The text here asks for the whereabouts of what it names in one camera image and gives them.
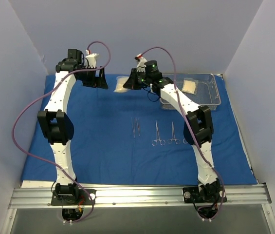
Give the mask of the white gauze pack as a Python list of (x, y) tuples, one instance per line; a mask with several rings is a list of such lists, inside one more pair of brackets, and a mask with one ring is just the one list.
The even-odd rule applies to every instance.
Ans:
[(129, 79), (128, 76), (118, 76), (116, 78), (116, 87), (114, 89), (115, 93), (125, 93), (128, 91), (128, 88), (124, 87), (124, 84), (127, 82)]
[(194, 79), (184, 79), (182, 92), (195, 95), (197, 93), (198, 81)]

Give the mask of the steel scalpel handle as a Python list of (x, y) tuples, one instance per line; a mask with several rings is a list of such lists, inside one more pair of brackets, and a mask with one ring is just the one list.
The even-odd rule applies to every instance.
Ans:
[(131, 118), (131, 125), (132, 125), (132, 132), (133, 132), (133, 138), (136, 136), (136, 118)]

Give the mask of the metal mesh instrument tray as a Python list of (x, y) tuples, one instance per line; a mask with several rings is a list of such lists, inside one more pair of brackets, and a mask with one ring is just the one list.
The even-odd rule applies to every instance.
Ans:
[(198, 81), (197, 93), (195, 95), (184, 94), (200, 106), (206, 105), (211, 111), (216, 110), (217, 106), (221, 104), (216, 76), (213, 74), (177, 74), (175, 83), (182, 91), (183, 80), (190, 78)]

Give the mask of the blue surgical drape cloth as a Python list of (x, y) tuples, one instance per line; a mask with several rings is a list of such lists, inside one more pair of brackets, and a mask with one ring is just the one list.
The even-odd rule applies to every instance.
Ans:
[[(197, 185), (198, 169), (188, 144), (152, 145), (157, 121), (160, 138), (183, 139), (184, 121), (175, 110), (163, 110), (145, 90), (115, 93), (116, 77), (106, 75), (109, 89), (82, 87), (76, 82), (68, 103), (74, 125), (73, 169), (80, 183), (112, 185)], [(212, 156), (224, 185), (256, 184), (239, 137), (221, 77), (215, 76), (221, 104), (212, 111)], [(140, 120), (140, 137), (132, 120)], [(27, 157), (21, 180), (54, 182), (54, 165)]]

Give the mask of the steel scissors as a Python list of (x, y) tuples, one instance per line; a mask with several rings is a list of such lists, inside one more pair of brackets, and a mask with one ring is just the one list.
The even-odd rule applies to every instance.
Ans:
[(175, 144), (180, 144), (180, 140), (176, 138), (176, 135), (175, 135), (175, 128), (174, 128), (174, 122), (172, 122), (172, 131), (171, 131), (171, 138), (167, 140), (168, 144), (172, 144), (172, 143), (175, 143)]

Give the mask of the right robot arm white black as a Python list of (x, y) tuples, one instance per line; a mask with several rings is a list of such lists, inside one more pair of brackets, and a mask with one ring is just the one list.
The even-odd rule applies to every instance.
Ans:
[(158, 69), (157, 61), (139, 58), (138, 65), (131, 70), (124, 88), (140, 90), (146, 87), (183, 116), (183, 135), (194, 150), (198, 167), (198, 197), (209, 201), (220, 192), (220, 180), (211, 152), (214, 133), (211, 110), (192, 101), (177, 88), (175, 81), (164, 77)]

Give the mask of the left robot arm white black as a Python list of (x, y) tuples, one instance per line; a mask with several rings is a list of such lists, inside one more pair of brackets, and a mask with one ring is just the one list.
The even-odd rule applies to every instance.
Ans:
[(98, 57), (98, 53), (92, 53), (89, 49), (84, 53), (68, 49), (67, 57), (55, 68), (54, 91), (44, 110), (37, 114), (42, 133), (55, 158), (57, 176), (52, 205), (74, 205), (85, 194), (76, 184), (73, 170), (71, 140), (74, 126), (67, 115), (67, 106), (72, 88), (78, 80), (86, 87), (108, 89), (105, 69), (97, 67)]

